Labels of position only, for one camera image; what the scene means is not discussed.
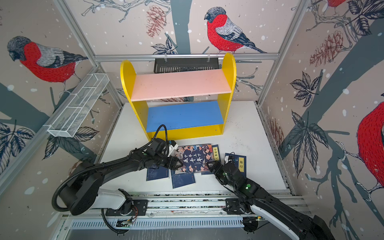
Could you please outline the aluminium horizontal frame bar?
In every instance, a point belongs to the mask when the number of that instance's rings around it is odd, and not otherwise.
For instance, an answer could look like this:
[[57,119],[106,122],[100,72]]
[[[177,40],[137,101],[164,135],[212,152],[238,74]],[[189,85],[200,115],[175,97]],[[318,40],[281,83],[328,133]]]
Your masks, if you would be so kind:
[[[203,58],[203,59],[211,59],[218,58],[223,59],[226,53],[222,54],[176,54],[176,55],[95,55],[94,60],[98,63],[104,62],[121,62],[124,60],[128,60],[131,62],[150,62],[155,59],[192,59],[192,58]],[[233,56],[236,60],[244,60],[244,61],[258,61],[258,60],[278,60],[280,54],[278,53],[234,53]]]

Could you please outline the aluminium rail base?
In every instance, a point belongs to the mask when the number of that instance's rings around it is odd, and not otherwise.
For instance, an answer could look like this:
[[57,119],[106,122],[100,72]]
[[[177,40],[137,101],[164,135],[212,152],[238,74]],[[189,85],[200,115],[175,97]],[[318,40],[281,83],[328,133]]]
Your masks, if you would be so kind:
[[[313,217],[303,197],[275,192],[283,204]],[[116,230],[244,227],[245,223],[266,221],[264,215],[244,213],[240,201],[229,194],[217,195],[147,195],[133,196],[135,210],[122,216],[117,210],[105,210],[108,223]],[[100,210],[81,216],[62,217],[61,230],[102,230],[109,228]]]

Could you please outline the colourful portrait cover book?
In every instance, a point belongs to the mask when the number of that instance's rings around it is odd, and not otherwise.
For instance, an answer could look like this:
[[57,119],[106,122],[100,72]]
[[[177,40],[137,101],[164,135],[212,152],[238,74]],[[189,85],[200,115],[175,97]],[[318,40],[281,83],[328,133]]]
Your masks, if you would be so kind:
[[207,163],[215,160],[210,144],[178,147],[175,156],[183,163],[175,174],[209,173]]

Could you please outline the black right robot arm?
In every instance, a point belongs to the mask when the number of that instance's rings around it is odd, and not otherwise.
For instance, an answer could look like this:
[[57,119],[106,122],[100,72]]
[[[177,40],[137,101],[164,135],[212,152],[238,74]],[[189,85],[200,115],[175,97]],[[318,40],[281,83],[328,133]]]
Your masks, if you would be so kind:
[[334,240],[325,221],[302,214],[273,197],[256,182],[245,178],[233,161],[206,163],[218,182],[238,197],[244,213],[263,217],[292,240]]

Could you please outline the yellow wooden bookshelf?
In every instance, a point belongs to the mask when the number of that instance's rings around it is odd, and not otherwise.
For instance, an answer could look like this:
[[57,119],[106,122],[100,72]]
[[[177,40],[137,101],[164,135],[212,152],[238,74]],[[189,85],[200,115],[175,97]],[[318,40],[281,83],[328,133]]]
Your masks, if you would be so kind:
[[148,140],[184,140],[224,133],[237,80],[233,54],[213,70],[138,75],[125,60],[124,94]]

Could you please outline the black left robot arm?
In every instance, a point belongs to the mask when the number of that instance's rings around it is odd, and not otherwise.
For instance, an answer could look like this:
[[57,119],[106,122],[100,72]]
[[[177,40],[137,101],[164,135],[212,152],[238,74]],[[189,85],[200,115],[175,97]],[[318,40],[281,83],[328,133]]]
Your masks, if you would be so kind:
[[171,147],[177,148],[174,140],[155,138],[123,158],[101,164],[81,163],[55,190],[52,207],[77,216],[96,208],[95,203],[102,196],[101,186],[113,179],[151,167],[172,171],[181,168],[181,160],[171,156]]

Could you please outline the navy book far left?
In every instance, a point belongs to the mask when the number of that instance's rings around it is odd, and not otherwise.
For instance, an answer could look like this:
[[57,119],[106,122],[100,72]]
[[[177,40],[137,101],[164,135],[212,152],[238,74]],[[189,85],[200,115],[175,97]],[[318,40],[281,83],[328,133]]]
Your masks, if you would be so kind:
[[146,181],[154,181],[169,178],[169,169],[164,167],[148,168]]

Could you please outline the navy book far right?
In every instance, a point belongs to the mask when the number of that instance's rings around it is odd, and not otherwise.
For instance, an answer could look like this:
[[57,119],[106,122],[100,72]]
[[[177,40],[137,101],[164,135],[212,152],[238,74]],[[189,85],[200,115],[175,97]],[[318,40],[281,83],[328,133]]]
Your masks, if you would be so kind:
[[228,161],[234,162],[235,166],[239,169],[240,173],[247,177],[247,157],[242,155],[236,155],[234,152],[225,153],[225,163]]

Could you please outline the navy book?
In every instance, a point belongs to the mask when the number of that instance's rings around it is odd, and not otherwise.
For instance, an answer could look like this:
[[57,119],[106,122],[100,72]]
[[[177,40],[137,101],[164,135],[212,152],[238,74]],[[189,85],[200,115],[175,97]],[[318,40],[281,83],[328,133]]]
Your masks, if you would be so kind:
[[196,183],[194,174],[176,174],[175,171],[171,170],[171,178],[173,189]]
[[[221,161],[219,145],[212,145],[212,152],[213,153],[211,154],[211,159],[208,162]],[[211,175],[212,173],[209,172],[209,169],[208,169],[208,171],[202,172],[201,174],[202,175]]]
[[164,167],[148,168],[146,181],[154,181],[169,178],[169,169]]
[[235,166],[239,169],[240,173],[247,177],[247,157],[242,155],[236,155],[234,152],[225,153],[225,163],[228,161],[234,162]]

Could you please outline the black mesh tray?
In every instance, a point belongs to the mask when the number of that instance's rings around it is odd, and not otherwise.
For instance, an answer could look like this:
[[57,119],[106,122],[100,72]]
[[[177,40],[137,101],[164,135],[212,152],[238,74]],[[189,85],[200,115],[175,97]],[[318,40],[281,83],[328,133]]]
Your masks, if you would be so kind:
[[156,59],[155,74],[192,72],[219,69],[218,58],[170,58]]

